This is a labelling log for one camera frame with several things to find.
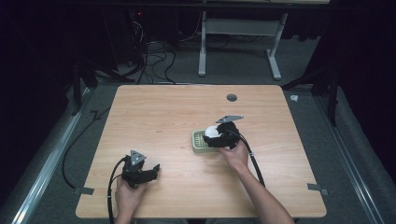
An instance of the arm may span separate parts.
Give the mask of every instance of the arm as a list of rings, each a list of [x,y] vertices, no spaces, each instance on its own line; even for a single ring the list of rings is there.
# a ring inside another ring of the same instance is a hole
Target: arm
[[[116,201],[119,208],[116,224],[131,224],[134,212],[142,201],[148,183],[141,184],[137,189],[129,187],[128,182],[120,176],[117,178]]]
[[[248,150],[242,141],[232,150],[221,147],[219,152],[238,175],[262,223],[294,223],[285,207],[248,169]]]

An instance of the black cable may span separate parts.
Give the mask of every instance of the black cable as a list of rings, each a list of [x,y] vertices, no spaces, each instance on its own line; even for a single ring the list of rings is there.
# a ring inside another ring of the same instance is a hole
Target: black cable
[[[66,163],[66,157],[67,154],[69,153],[70,149],[72,148],[72,146],[77,142],[77,140],[97,121],[99,120],[108,110],[110,110],[110,107],[107,108],[105,111],[103,111],[101,114],[99,114],[99,116],[97,116],[95,119],[93,119],[93,121],[91,121],[90,124],[88,124],[84,130],[73,140],[73,142],[70,144],[70,146],[67,148],[66,152],[64,153],[64,158],[62,160],[62,176],[64,178],[64,182],[66,182],[66,184],[72,188],[72,189],[76,189],[76,186],[74,186],[66,177],[66,173],[65,173],[65,163]]]
[[[119,165],[123,162],[127,161],[127,157],[124,157],[117,162],[116,166],[113,169],[113,172],[111,173],[110,180],[108,181],[108,187],[107,187],[107,210],[108,210],[108,219],[111,224],[114,224],[114,215],[113,215],[113,204],[111,202],[111,185],[113,184],[113,181],[117,178],[113,178],[114,174],[117,171],[117,168]]]
[[[247,139],[246,139],[246,138],[244,137],[244,135],[242,135],[241,133],[238,134],[238,133],[235,133],[235,132],[230,131],[230,130],[225,130],[225,131],[228,132],[228,133],[231,133],[231,134],[233,134],[233,135],[235,135],[235,136],[237,136],[242,142],[244,142],[245,146],[247,147],[248,155],[250,156],[250,159],[251,159],[251,161],[252,161],[252,163],[253,163],[254,169],[256,170],[257,177],[259,178],[260,183],[261,183],[263,186],[265,186],[264,179],[262,178],[262,171],[260,171],[259,164],[257,164],[256,158],[254,157],[254,154],[253,154],[253,152],[251,151],[251,148],[250,148],[250,146],[249,146],[249,144],[248,144]]]

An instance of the tape piece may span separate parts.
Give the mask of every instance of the tape piece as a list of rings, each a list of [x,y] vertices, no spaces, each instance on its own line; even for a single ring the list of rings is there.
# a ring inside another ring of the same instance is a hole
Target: tape piece
[[[94,189],[90,188],[76,188],[74,194],[81,195],[81,194],[89,194],[93,195]]]
[[[308,189],[320,191],[321,195],[329,195],[329,191],[326,189],[323,189],[321,187],[321,185],[319,185],[319,184],[309,184],[308,183],[306,185],[308,186]]]

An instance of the person's right hand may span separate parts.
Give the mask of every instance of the person's right hand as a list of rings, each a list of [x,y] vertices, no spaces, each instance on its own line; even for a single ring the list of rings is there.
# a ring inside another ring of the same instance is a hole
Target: person's right hand
[[[220,147],[219,152],[235,171],[242,171],[248,168],[248,149],[243,141],[239,140],[233,149]]]

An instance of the green basket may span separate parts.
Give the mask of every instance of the green basket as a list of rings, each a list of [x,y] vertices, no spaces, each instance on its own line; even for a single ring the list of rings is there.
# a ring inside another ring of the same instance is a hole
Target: green basket
[[[203,136],[205,135],[205,130],[197,130],[192,133],[192,150],[195,153],[203,152],[217,152],[216,147],[210,147],[204,141]]]

